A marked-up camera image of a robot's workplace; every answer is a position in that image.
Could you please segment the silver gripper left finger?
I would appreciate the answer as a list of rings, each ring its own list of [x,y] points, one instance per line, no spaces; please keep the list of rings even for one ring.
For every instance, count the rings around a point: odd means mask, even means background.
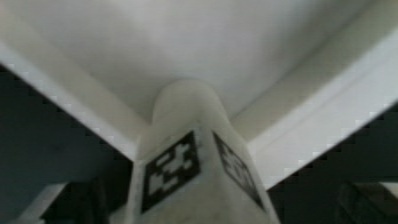
[[[94,181],[51,185],[14,224],[110,224],[101,183]]]

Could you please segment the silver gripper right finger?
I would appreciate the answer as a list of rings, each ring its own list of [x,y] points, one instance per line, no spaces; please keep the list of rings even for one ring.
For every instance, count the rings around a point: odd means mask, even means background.
[[[336,224],[398,224],[398,198],[380,183],[341,184]]]

